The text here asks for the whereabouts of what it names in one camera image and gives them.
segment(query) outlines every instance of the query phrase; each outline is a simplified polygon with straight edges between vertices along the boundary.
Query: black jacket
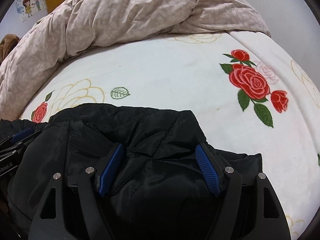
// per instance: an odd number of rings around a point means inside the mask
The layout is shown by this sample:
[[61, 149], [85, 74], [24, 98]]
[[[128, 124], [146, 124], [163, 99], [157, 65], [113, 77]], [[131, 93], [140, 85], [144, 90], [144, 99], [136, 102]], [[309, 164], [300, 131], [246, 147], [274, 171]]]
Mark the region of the black jacket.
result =
[[[195, 147], [206, 137], [191, 111], [83, 104], [60, 111], [48, 123], [1, 120], [0, 140], [27, 128], [42, 133], [8, 187], [11, 215], [25, 237], [53, 174], [77, 175], [94, 166], [110, 140], [126, 149], [101, 202], [116, 238], [205, 238], [220, 200], [209, 192], [195, 159]], [[239, 173], [262, 172], [260, 154], [215, 151]]]

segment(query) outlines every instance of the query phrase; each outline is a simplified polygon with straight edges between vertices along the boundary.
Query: cartoon girl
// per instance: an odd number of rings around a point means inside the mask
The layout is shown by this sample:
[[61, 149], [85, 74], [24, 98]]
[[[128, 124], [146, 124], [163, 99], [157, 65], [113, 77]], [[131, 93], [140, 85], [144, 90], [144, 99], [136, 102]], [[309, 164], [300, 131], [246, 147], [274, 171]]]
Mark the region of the cartoon girl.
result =
[[22, 4], [26, 9], [26, 14], [28, 14], [28, 17], [30, 17], [30, 15], [32, 16], [30, 0], [23, 0]]

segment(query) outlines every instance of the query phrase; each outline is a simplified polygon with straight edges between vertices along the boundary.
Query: silver screw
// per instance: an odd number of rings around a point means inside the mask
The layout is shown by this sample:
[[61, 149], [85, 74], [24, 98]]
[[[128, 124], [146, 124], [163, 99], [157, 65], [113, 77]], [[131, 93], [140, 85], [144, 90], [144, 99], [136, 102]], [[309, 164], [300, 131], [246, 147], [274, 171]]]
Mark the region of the silver screw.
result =
[[59, 179], [60, 177], [61, 177], [61, 174], [58, 173], [58, 172], [53, 175], [53, 178], [54, 178], [54, 179]]
[[258, 174], [258, 176], [259, 176], [259, 178], [260, 179], [265, 179], [267, 176], [264, 174], [264, 173], [262, 173], [262, 172], [260, 172], [259, 174]]
[[233, 173], [235, 171], [232, 167], [226, 167], [225, 170], [227, 173]]
[[85, 169], [85, 172], [90, 174], [90, 173], [93, 173], [94, 172], [94, 167], [88, 167]]

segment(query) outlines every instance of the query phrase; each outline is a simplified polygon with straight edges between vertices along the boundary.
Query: mattress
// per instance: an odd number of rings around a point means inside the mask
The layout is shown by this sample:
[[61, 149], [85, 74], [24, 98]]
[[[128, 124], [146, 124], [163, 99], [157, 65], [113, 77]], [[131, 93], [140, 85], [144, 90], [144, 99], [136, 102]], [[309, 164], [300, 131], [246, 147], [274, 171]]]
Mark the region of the mattress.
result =
[[21, 118], [47, 122], [83, 103], [192, 110], [217, 149], [261, 153], [291, 238], [320, 205], [320, 93], [260, 32], [162, 34], [65, 61]]

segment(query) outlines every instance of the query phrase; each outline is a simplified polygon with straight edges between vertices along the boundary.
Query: red rosebud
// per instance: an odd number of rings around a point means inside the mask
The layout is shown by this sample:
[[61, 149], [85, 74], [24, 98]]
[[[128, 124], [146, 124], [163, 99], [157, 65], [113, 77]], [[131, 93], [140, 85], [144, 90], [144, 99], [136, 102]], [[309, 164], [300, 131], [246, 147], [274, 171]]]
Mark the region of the red rosebud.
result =
[[229, 79], [233, 85], [241, 88], [252, 99], [263, 99], [270, 93], [266, 79], [254, 68], [233, 64]]
[[241, 49], [231, 51], [231, 55], [240, 61], [247, 61], [250, 59], [249, 54]]
[[279, 113], [287, 110], [289, 100], [285, 97], [286, 95], [287, 92], [282, 90], [276, 90], [271, 93], [271, 102]]
[[33, 122], [40, 123], [42, 121], [42, 119], [45, 117], [47, 113], [47, 105], [47, 103], [43, 102], [41, 103], [41, 105], [37, 107], [32, 117]]

